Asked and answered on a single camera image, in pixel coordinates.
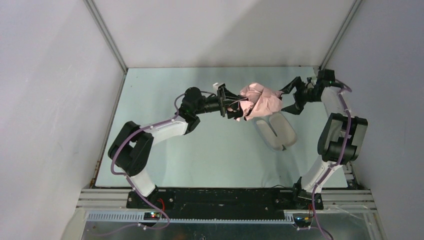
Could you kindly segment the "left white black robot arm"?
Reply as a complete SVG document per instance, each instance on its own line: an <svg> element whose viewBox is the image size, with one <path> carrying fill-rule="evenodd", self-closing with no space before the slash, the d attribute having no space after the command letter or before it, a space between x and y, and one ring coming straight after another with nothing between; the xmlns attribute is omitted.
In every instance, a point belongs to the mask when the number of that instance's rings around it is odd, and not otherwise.
<svg viewBox="0 0 424 240"><path fill-rule="evenodd" d="M176 106L170 119L144 127L133 121L126 122L107 152L112 160L111 172L118 175L115 167L119 167L131 188L140 196L148 197L156 189L146 169L154 145L191 133L200 123L200 114L219 112L228 119L243 115L238 104L247 97L232 93L224 83L216 83L214 89L215 92L210 93L197 87L188 88L179 96L181 104Z"/></svg>

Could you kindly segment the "pink black folding umbrella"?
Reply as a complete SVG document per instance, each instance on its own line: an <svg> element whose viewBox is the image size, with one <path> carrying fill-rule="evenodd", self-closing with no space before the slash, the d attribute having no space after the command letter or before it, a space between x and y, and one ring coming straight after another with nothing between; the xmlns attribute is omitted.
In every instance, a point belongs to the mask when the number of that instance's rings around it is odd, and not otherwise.
<svg viewBox="0 0 424 240"><path fill-rule="evenodd" d="M228 112L235 113L236 121L270 116L283 107L281 90L272 90L257 82L242 88L239 95L241 99L231 101L226 107Z"/></svg>

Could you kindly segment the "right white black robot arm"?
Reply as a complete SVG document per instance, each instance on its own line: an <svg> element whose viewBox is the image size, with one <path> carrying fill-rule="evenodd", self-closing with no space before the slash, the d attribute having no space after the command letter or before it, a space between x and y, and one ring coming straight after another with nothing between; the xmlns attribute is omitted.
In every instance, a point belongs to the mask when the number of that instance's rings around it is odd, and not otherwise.
<svg viewBox="0 0 424 240"><path fill-rule="evenodd" d="M352 113L344 99L344 93L351 92L351 88L336 79L332 69L320 69L315 83L303 82L297 76L281 92L294 92L294 104L282 108L282 112L300 115L307 103L321 102L328 116L318 139L317 160L293 185L295 200L314 202L333 173L358 158L368 121Z"/></svg>

